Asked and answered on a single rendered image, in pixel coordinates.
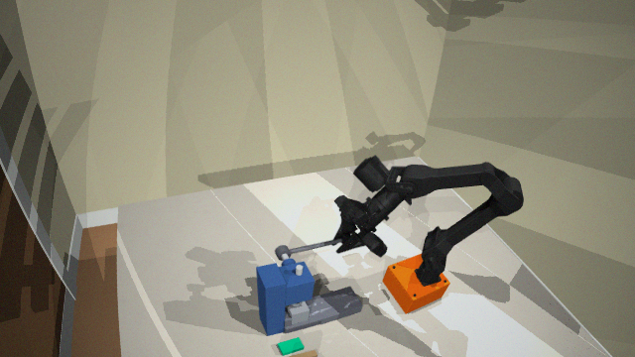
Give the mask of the blue arbor press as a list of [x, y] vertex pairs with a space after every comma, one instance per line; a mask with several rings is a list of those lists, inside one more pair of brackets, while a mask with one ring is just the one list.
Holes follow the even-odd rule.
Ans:
[[[296, 263], [290, 259], [292, 253], [328, 246], [350, 238], [348, 233], [339, 239], [323, 243], [314, 243], [295, 249], [286, 245], [276, 248], [275, 253], [282, 267], [269, 264], [256, 267], [259, 318], [267, 335], [291, 333], [318, 324], [325, 324], [361, 311], [363, 305], [351, 286], [328, 294], [313, 296], [315, 279], [306, 263]], [[309, 310], [309, 319], [292, 324], [292, 318], [286, 306], [300, 306], [305, 301]], [[299, 302], [299, 304], [297, 304]]]

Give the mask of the green flat block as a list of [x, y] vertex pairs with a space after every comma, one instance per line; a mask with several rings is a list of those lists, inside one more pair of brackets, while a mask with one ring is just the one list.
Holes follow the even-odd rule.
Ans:
[[304, 350], [300, 337], [278, 343], [278, 346], [283, 356]]

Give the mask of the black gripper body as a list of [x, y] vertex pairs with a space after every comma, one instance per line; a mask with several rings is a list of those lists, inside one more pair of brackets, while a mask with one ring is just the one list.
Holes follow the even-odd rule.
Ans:
[[[334, 202], [340, 208], [346, 199], [347, 197], [345, 195], [341, 195]], [[375, 196], [372, 198], [368, 196], [365, 200], [370, 201], [371, 204], [369, 204], [368, 207], [370, 210], [375, 209], [376, 214], [371, 224], [365, 230], [356, 225], [361, 231], [357, 235], [359, 235], [359, 237], [362, 239], [362, 242], [367, 246], [371, 253], [373, 252], [377, 256], [383, 257], [386, 254], [388, 247], [385, 245], [381, 238], [374, 234], [374, 232], [377, 230], [375, 227], [378, 224], [380, 224], [384, 219], [389, 219], [388, 215], [390, 214], [390, 212], [379, 202], [379, 200]]]

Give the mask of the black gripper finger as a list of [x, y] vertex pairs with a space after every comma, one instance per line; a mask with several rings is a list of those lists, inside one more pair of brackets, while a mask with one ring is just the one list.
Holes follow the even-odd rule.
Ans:
[[350, 222], [346, 221], [343, 218], [342, 214], [340, 214], [340, 216], [341, 216], [341, 224], [333, 240], [339, 239], [341, 234], [343, 233], [348, 233], [351, 235], [352, 231], [355, 232], [357, 230], [357, 227], [355, 225], [352, 225]]
[[365, 244], [362, 242], [362, 239], [359, 237], [359, 235], [357, 235], [357, 233], [352, 231], [351, 237], [348, 238], [341, 246], [339, 246], [335, 253], [346, 252], [362, 246], [365, 246]]

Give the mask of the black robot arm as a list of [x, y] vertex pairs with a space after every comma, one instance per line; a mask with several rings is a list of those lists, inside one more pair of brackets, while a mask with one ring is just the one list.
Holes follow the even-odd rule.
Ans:
[[[446, 256], [452, 247], [472, 235], [496, 217], [507, 216], [522, 208], [524, 202], [520, 182], [492, 164], [456, 166], [433, 169], [425, 165], [392, 166], [389, 171], [377, 156], [363, 160], [353, 173], [391, 213], [405, 199], [426, 196], [437, 189], [484, 185], [491, 192], [489, 199], [472, 210], [447, 230], [439, 227], [428, 232], [421, 254], [423, 262], [414, 272], [422, 286], [440, 282]], [[399, 182], [396, 182], [400, 176]], [[360, 203], [347, 198], [339, 208], [343, 218], [365, 230], [373, 221], [376, 210], [370, 201]]]

